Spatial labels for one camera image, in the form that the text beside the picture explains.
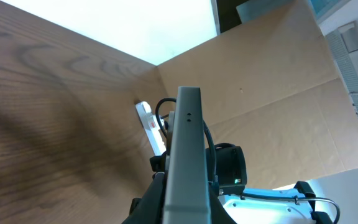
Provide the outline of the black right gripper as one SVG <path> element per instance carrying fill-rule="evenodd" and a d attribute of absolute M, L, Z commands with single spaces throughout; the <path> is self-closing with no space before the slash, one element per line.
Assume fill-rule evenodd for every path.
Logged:
<path fill-rule="evenodd" d="M 150 158 L 150 165 L 154 172 L 166 173 L 168 170 L 168 156 L 166 154 L 153 156 Z"/>

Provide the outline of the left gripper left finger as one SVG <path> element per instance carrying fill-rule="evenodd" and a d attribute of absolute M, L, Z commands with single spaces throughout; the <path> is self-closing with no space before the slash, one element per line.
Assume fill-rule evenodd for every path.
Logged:
<path fill-rule="evenodd" d="M 164 197 L 165 173 L 158 172 L 142 198 L 132 200 L 129 216 L 122 224 L 161 223 Z"/>

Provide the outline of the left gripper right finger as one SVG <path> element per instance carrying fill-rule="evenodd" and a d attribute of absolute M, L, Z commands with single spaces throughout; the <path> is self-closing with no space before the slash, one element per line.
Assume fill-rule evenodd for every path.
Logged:
<path fill-rule="evenodd" d="M 209 204 L 211 207 L 212 224 L 236 224 L 223 208 L 218 196 L 214 193 L 213 188 L 209 187 Z"/>

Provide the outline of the Galaxy S25 Ultra smartphone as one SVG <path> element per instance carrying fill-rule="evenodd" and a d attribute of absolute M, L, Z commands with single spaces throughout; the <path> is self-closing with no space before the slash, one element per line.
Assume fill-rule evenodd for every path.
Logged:
<path fill-rule="evenodd" d="M 163 224 L 211 223 L 201 91 L 178 88 Z"/>

